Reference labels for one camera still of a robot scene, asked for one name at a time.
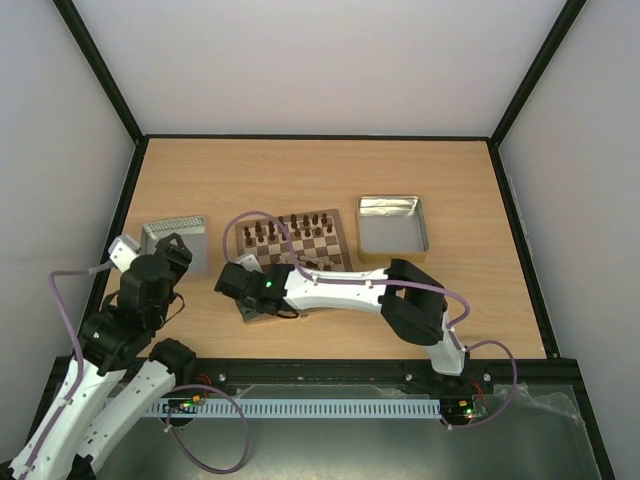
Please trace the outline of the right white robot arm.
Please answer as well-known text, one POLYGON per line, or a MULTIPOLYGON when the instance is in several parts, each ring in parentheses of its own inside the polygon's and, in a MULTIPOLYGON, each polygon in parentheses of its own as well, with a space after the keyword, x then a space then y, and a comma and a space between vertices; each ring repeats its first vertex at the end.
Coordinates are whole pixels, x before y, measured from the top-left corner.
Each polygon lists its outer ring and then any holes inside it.
POLYGON ((406 260, 363 272, 320 271, 276 264, 266 272, 228 262, 214 286, 257 314, 284 317, 312 310, 355 310, 381 316, 403 341, 423 346, 438 384, 460 390, 471 379, 465 354, 447 329, 442 285, 406 260))

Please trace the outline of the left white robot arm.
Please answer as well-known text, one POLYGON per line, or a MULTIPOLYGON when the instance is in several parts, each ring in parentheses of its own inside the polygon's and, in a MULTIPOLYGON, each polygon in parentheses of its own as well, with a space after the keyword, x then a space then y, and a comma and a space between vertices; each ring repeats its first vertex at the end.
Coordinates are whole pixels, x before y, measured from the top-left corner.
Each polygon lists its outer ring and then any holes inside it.
POLYGON ((72 332, 74 356, 60 389, 35 433, 8 466, 11 479, 65 479, 95 474, 149 406, 192 378, 196 355, 177 340, 154 345, 133 380, 107 397, 138 354, 169 321, 180 295, 175 287, 192 261, 182 237, 172 233, 144 254, 131 236, 110 245, 108 262, 120 286, 72 332))

